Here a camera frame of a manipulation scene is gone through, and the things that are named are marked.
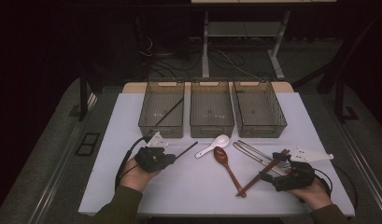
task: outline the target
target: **floor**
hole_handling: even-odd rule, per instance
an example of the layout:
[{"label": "floor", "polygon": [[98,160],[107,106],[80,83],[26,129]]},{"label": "floor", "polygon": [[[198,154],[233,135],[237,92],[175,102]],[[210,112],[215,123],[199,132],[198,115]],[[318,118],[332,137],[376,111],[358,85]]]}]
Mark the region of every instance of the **floor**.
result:
[{"label": "floor", "polygon": [[[149,76],[200,77],[199,40],[191,41],[194,41],[194,49],[186,58],[178,58],[162,49],[159,60],[151,62]],[[236,45],[236,48],[229,48],[230,43],[227,41],[233,40],[212,39],[209,43],[211,77],[256,76],[275,79],[275,71],[265,51],[272,46],[271,41],[252,39],[246,44],[242,42]],[[341,44],[341,41],[332,39],[284,41],[277,58],[285,81],[293,83],[320,68],[330,61]],[[319,94],[316,91],[318,81],[319,77],[295,91],[301,94],[327,153],[335,156],[332,164],[348,197],[356,206],[356,216],[351,223],[382,223],[382,127],[350,88],[346,88],[345,106],[351,106],[359,119],[346,123],[338,121],[333,114],[334,91]],[[78,207],[122,87],[106,87],[103,92],[92,94],[89,113],[83,121],[78,121],[78,87],[76,80],[63,95],[1,207],[0,223],[91,222],[91,217],[78,213]],[[74,152],[85,133],[99,133],[97,145],[91,156],[77,156]],[[283,217],[281,220],[285,224],[313,223],[309,216]],[[225,221],[220,220],[219,223],[264,223],[257,219]],[[177,218],[150,219],[147,222],[216,223],[217,220]]]}]

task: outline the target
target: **cable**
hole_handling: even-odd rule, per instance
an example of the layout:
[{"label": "cable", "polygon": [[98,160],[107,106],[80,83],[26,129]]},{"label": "cable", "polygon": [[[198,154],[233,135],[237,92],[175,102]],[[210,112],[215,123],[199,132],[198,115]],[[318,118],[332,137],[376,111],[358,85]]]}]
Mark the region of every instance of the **cable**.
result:
[{"label": "cable", "polygon": [[130,147],[130,149],[126,152],[126,155],[124,156],[123,160],[121,161],[120,167],[118,169],[118,172],[115,177],[115,189],[118,187],[121,177],[124,175],[122,173],[124,166],[126,165],[127,161],[129,160],[130,156],[132,155],[133,149],[137,144],[141,141],[146,141],[146,137],[140,137],[138,140],[136,140],[133,145]]},{"label": "cable", "polygon": [[329,192],[330,192],[330,196],[331,196],[331,193],[332,193],[332,189],[333,189],[333,184],[332,184],[332,181],[331,179],[322,171],[318,170],[318,169],[314,169],[315,171],[318,171],[320,173],[322,173],[323,175],[325,175],[325,177],[327,177],[328,181],[330,181],[330,186],[328,187],[329,188]]},{"label": "cable", "polygon": [[164,62],[162,60],[157,60],[156,63],[153,63],[152,65],[160,66],[162,69],[165,69],[165,70],[173,69],[173,70],[176,70],[176,71],[183,72],[183,73],[185,73],[187,75],[187,77],[188,77],[187,80],[189,80],[191,78],[191,74],[189,74],[188,71],[193,70],[194,68],[196,68],[201,59],[202,59],[202,54],[199,55],[199,57],[197,58],[196,63],[193,66],[189,67],[189,68],[177,68],[177,67],[174,67],[173,65],[171,65],[170,63],[166,63],[166,62]]},{"label": "cable", "polygon": [[303,49],[301,49],[298,52],[294,53],[288,60],[286,60],[284,63],[282,63],[275,71],[277,71],[278,69],[282,69],[287,63],[289,63],[291,60],[293,60],[296,55],[304,52],[308,47],[309,47],[309,43],[307,43],[306,47],[304,47]]},{"label": "cable", "polygon": [[119,177],[119,180],[121,180],[121,178],[124,176],[124,175],[126,175],[127,173],[129,173],[130,171],[132,171],[135,167],[137,167],[138,166],[138,164],[137,165],[135,165],[135,166],[133,166],[132,168],[130,168],[129,170],[127,170],[126,172],[124,172],[123,174],[121,174],[120,175],[120,177]]},{"label": "cable", "polygon": [[171,75],[173,75],[173,77],[177,78],[176,74],[175,74],[170,68],[164,67],[164,66],[162,66],[162,65],[160,65],[160,64],[156,64],[156,63],[153,63],[152,65],[159,66],[159,67],[161,67],[161,68],[163,68],[163,69],[169,71],[169,72],[171,73]]},{"label": "cable", "polygon": [[228,61],[233,65],[233,67],[236,68],[237,70],[239,70],[240,72],[242,72],[242,73],[244,73],[244,74],[247,74],[247,75],[250,75],[250,76],[255,77],[255,78],[259,78],[259,77],[257,77],[257,76],[254,76],[254,75],[252,75],[252,74],[250,74],[250,73],[248,73],[248,72],[242,70],[241,68],[239,68],[236,64],[233,63],[233,61],[232,61],[232,60],[231,60],[231,59],[230,59],[224,52],[222,52],[222,51],[220,51],[220,50],[218,50],[218,49],[217,49],[217,51],[218,51],[219,53],[221,53],[225,58],[227,58]]},{"label": "cable", "polygon": [[339,166],[337,166],[335,164],[332,164],[332,166],[333,166],[333,168],[339,170],[347,178],[348,182],[350,182],[350,185],[351,185],[351,187],[353,188],[353,191],[354,191],[354,203],[353,203],[353,207],[354,207],[354,211],[356,211],[357,208],[359,207],[359,193],[357,191],[356,185],[354,184],[354,182],[350,178],[350,176],[342,168],[340,168]]},{"label": "cable", "polygon": [[159,70],[157,70],[157,69],[154,69],[154,68],[149,68],[150,70],[152,70],[152,71],[154,71],[154,72],[156,72],[156,73],[159,73],[159,75],[161,75],[161,77],[166,77],[163,73],[161,73]]},{"label": "cable", "polygon": [[152,57],[153,56],[153,53],[150,51],[153,47],[153,41],[149,38],[149,36],[145,35],[145,38],[147,38],[149,40],[149,47],[147,47],[147,49],[145,50],[141,50],[139,49],[138,52],[140,52],[141,54],[147,56],[147,57]]},{"label": "cable", "polygon": [[229,62],[228,62],[228,54],[227,53],[225,53],[225,52],[223,52],[223,51],[221,51],[221,50],[219,50],[219,49],[212,49],[212,50],[215,50],[216,52],[218,52],[219,54],[221,54],[221,55],[223,55],[225,58],[224,58],[224,60],[222,60],[222,59],[220,59],[220,58],[218,58],[218,57],[216,57],[216,56],[214,56],[213,54],[211,54],[210,56],[212,56],[212,57],[216,57],[217,58],[217,60],[219,60],[219,61],[221,61],[221,62],[223,62],[223,63],[227,63],[227,64],[230,64],[230,65],[236,65],[236,66],[242,66],[242,65],[244,65],[244,64],[246,64],[246,60],[239,54],[239,53],[236,53],[236,52],[232,52],[232,54],[234,54],[234,55],[236,55],[240,60],[241,60],[241,63],[235,63],[234,61],[233,61],[233,59],[231,59]]},{"label": "cable", "polygon": [[[215,40],[215,37],[210,42],[208,42],[207,45],[212,44],[213,40]],[[255,44],[253,44],[253,46],[252,45],[247,46],[247,49],[251,50],[251,51],[255,51],[255,48],[259,48],[262,46],[271,47],[271,45],[269,45],[269,41],[266,41],[266,40],[261,40],[261,41],[262,41],[262,43],[255,43]],[[234,40],[232,40],[231,38],[230,38],[230,40],[224,40],[222,42],[215,41],[215,42],[218,42],[221,45],[220,46],[213,46],[210,48],[214,48],[214,49],[225,48],[228,50],[238,50],[236,48],[236,46],[233,45]]]},{"label": "cable", "polygon": [[211,61],[214,65],[216,65],[218,68],[223,69],[223,70],[228,70],[232,71],[235,70],[236,68],[231,65],[231,67],[223,67],[222,65],[219,65],[216,60],[219,60],[214,54],[208,53],[208,60]]}]

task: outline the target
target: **wooden spoon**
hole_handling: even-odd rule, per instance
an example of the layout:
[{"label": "wooden spoon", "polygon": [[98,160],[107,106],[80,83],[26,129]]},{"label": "wooden spoon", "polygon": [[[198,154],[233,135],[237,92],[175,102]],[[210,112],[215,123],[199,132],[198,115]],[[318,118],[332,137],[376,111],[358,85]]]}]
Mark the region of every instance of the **wooden spoon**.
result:
[{"label": "wooden spoon", "polygon": [[[231,168],[229,168],[228,155],[226,154],[225,150],[223,150],[223,148],[221,148],[221,147],[215,147],[214,148],[214,157],[215,157],[217,162],[222,164],[228,170],[229,175],[231,176],[231,179],[232,179],[234,185],[237,188],[237,191],[240,192],[243,188],[241,187],[240,183],[237,181],[237,179],[234,176]],[[242,198],[246,198],[247,197],[246,193],[243,193],[241,195],[241,197]]]}]

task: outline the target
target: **white spoon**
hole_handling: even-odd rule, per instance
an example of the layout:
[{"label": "white spoon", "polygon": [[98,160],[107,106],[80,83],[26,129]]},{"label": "white spoon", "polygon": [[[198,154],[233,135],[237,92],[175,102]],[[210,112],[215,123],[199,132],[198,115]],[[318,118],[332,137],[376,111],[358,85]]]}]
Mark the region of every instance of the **white spoon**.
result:
[{"label": "white spoon", "polygon": [[201,158],[203,155],[205,155],[207,152],[214,150],[215,147],[226,147],[229,144],[229,137],[225,134],[222,134],[218,136],[211,145],[200,152],[196,153],[194,157],[196,159]]}]

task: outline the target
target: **plastic bin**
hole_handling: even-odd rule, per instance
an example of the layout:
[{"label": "plastic bin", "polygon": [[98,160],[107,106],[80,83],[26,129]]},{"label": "plastic bin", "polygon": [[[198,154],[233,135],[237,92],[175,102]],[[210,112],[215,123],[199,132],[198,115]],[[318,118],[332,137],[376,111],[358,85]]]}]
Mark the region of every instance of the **plastic bin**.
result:
[{"label": "plastic bin", "polygon": [[240,137],[278,138],[287,127],[270,81],[235,81],[232,97]]},{"label": "plastic bin", "polygon": [[143,136],[160,132],[164,138],[182,138],[185,81],[150,79],[145,92],[138,127]]},{"label": "plastic bin", "polygon": [[232,136],[234,118],[227,80],[195,78],[191,81],[191,137]]}]

